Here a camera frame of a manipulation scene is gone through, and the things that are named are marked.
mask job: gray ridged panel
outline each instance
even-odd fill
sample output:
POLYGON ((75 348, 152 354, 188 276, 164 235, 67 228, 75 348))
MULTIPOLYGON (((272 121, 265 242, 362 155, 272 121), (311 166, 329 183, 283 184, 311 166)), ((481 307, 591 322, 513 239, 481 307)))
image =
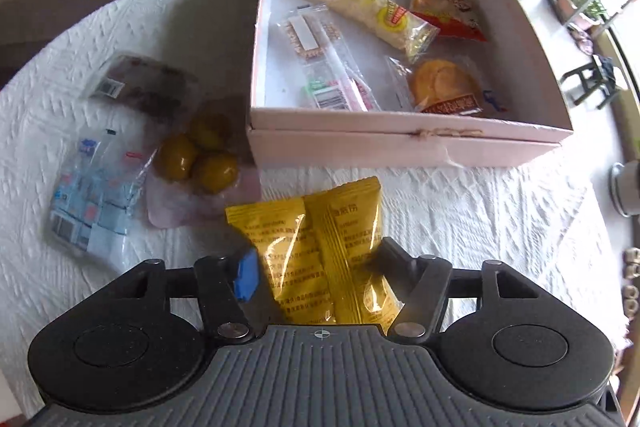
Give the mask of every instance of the gray ridged panel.
POLYGON ((427 350, 389 342, 371 327, 270 326, 245 346, 220 349, 204 375, 150 409, 91 415, 53 405, 37 427, 616 427, 594 406, 549 415, 479 403, 444 378, 427 350))

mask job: barcode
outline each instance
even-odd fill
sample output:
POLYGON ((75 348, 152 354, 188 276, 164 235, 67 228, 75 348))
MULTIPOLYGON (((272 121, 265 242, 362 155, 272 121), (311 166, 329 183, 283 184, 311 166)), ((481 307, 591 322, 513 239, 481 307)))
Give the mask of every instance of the barcode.
POLYGON ((103 81, 101 81, 96 91, 101 92, 102 94, 106 94, 111 98, 117 98, 123 87, 124 84, 122 82, 112 80, 111 78, 105 78, 103 81))
POLYGON ((53 233, 61 239, 64 239, 68 243, 72 243, 72 238, 76 231, 76 224, 73 221, 60 216, 60 214, 54 214, 51 221, 51 230, 53 230, 53 233))
POLYGON ((315 91, 314 97, 320 109, 348 109, 347 101, 339 87, 315 91))

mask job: white tablecloth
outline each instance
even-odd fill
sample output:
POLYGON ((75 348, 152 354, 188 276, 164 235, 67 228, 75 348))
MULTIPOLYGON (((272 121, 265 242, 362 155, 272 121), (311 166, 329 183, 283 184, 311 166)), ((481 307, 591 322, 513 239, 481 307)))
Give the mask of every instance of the white tablecloth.
MULTIPOLYGON (((27 368, 31 339, 112 277, 42 240, 60 162, 83 125, 140 129, 132 112, 85 100, 92 71, 114 51, 132 51, 191 71, 211 94, 245 92, 256 4, 118 0, 60 35, 0 92, 0 369, 27 415, 42 405, 27 368)), ((461 268, 502 259, 623 345, 619 263, 612 261, 593 188, 563 150, 518 169, 263 171, 263 197, 372 174, 383 186, 384 232, 408 251, 446 257, 461 268)), ((168 267, 190 266, 219 248, 217 233, 140 224, 126 263, 161 257, 168 267)), ((449 320, 470 306, 453 302, 449 320)))

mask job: brown label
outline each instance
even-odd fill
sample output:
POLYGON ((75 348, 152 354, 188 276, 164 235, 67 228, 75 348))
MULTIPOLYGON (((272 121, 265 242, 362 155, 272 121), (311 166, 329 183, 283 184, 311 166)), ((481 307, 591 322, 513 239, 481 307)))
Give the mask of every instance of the brown label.
POLYGON ((471 93, 464 94, 457 98, 436 102, 429 107, 425 107, 422 112, 434 114, 473 114, 480 112, 480 106, 471 93))

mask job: metal screw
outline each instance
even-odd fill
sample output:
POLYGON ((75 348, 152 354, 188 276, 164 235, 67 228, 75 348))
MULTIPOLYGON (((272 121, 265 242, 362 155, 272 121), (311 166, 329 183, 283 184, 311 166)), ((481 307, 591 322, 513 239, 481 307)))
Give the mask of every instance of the metal screw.
POLYGON ((237 322, 228 322, 218 327, 218 334, 226 339, 242 339, 249 334, 249 328, 237 322))
POLYGON ((396 330, 396 333, 401 337, 407 337, 409 339, 417 339, 426 332, 422 324, 415 322, 402 322, 398 324, 394 330, 396 330))

